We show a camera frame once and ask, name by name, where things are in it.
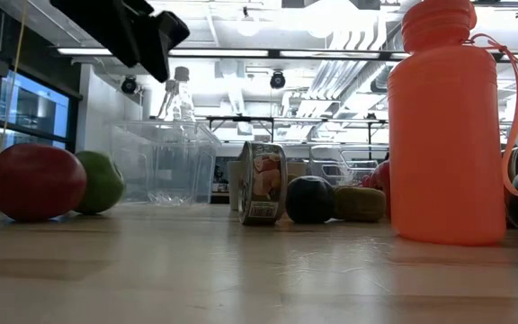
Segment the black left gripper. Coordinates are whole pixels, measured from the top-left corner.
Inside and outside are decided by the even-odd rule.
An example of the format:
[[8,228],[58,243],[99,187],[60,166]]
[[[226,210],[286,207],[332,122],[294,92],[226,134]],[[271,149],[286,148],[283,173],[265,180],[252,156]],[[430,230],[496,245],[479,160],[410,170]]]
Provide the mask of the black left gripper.
[[[166,51],[190,36],[175,13],[154,8],[146,0],[49,0],[128,67],[140,63],[159,83],[169,78]],[[139,26],[133,31],[133,23]]]

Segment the clear plastic bottle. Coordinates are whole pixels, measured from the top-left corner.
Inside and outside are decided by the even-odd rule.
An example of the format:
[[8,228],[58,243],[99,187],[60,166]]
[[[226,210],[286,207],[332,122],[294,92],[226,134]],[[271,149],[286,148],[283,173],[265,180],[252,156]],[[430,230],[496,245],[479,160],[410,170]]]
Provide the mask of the clear plastic bottle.
[[192,94],[190,91],[190,70],[179,66],[174,71],[174,98],[172,112],[175,121],[195,122]]
[[176,99],[179,95],[179,85],[176,80],[169,79],[165,83],[164,100],[160,106],[157,118],[166,122],[179,121],[181,118],[180,108]]

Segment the green apple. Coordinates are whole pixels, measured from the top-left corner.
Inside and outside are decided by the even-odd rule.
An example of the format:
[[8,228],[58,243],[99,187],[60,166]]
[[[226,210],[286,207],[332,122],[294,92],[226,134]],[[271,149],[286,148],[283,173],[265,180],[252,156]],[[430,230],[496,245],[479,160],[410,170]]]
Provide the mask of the green apple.
[[124,178],[114,161],[106,154],[83,150],[76,157],[85,169],[85,194],[75,207],[81,214],[98,214],[109,210],[123,196]]

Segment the tin can with peach label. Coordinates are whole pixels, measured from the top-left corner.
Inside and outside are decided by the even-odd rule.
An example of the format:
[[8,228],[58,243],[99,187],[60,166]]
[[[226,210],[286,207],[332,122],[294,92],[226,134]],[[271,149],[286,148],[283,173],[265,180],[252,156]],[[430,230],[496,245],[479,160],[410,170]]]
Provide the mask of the tin can with peach label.
[[239,219],[243,225],[273,225],[282,216],[288,187],[281,145],[247,141],[240,154]]

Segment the brown kiwi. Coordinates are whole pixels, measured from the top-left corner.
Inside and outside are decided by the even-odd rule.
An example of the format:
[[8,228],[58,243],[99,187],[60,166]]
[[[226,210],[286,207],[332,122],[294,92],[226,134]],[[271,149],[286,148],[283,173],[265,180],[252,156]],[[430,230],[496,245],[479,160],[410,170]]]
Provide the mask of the brown kiwi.
[[386,195],[357,186],[335,188],[335,217],[342,221],[377,222],[386,213]]

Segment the orange plastic water bottle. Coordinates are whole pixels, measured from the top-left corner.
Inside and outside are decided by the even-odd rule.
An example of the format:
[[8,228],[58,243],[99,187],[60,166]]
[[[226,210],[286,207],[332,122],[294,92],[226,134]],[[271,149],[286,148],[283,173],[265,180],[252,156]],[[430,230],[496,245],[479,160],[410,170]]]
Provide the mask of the orange plastic water bottle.
[[487,246],[506,232],[508,162],[518,135],[518,89],[501,141],[495,54],[475,32],[470,0],[422,0],[403,17],[406,58],[388,76],[390,217],[402,238]]

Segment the long ceiling light bar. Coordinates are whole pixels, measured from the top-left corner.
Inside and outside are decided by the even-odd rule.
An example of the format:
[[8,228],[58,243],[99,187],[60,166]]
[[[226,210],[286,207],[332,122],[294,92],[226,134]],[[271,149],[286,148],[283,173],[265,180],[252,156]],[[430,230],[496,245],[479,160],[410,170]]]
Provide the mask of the long ceiling light bar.
[[[114,57],[103,48],[56,48],[60,55],[69,57]],[[506,62],[506,54],[491,51],[496,62]],[[388,50],[329,50],[329,49],[172,49],[171,58],[180,59],[297,59],[297,60],[376,60],[401,61],[409,54]]]

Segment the white round ceiling lamp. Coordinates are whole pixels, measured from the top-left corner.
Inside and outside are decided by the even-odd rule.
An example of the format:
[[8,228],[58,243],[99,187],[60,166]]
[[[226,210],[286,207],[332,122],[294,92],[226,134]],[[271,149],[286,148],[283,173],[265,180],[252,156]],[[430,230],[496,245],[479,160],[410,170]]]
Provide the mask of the white round ceiling lamp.
[[245,37],[255,36],[260,29],[260,20],[249,12],[243,12],[237,19],[237,31]]

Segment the tall clear plastic bin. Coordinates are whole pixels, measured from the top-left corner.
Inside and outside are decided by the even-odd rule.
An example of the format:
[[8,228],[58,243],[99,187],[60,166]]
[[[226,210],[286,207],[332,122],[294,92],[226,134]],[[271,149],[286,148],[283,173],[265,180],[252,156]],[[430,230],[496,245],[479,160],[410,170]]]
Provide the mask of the tall clear plastic bin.
[[121,121],[110,153],[122,173],[125,203],[189,206],[210,202],[219,139],[197,122]]

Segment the dark framed glass window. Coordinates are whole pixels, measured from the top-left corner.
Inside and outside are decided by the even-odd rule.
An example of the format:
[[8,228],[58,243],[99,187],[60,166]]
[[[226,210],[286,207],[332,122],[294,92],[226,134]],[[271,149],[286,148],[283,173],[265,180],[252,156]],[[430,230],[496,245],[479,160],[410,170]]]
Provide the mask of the dark framed glass window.
[[0,149],[34,142],[76,145],[76,100],[22,74],[0,77]]

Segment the low clear plastic bin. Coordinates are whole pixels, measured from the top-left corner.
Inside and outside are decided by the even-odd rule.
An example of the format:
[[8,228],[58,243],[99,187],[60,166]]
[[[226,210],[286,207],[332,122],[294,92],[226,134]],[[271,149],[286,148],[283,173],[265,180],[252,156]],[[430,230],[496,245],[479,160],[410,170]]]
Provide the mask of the low clear plastic bin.
[[333,186],[362,186],[362,178],[372,174],[388,155],[386,145],[316,145],[309,151],[309,173]]

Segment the silver ventilation duct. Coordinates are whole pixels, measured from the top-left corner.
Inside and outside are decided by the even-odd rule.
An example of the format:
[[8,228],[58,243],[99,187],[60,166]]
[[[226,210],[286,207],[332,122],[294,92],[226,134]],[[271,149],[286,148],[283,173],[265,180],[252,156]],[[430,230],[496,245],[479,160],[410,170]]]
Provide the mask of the silver ventilation duct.
[[[380,19],[361,29],[335,31],[331,50],[397,50],[400,22]],[[340,99],[367,65],[363,60],[323,60],[307,91],[309,99]]]

